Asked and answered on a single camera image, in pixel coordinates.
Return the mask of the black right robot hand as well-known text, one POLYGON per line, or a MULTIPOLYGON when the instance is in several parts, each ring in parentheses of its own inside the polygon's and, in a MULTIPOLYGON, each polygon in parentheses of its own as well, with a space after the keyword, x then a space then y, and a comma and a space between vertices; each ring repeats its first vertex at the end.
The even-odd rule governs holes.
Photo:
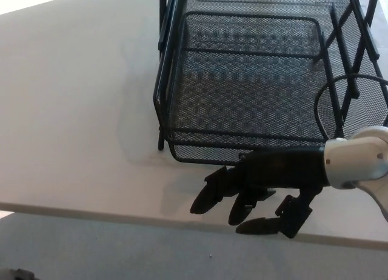
POLYGON ((294 238, 312 212, 310 203, 329 186, 321 147, 292 147, 266 152, 251 152, 235 166, 223 166, 204 179, 190 212, 202 215, 226 197, 234 196, 228 223, 242 235, 282 233, 294 238), (275 194, 278 188, 297 189, 287 195, 273 218, 248 219, 258 202, 275 194))

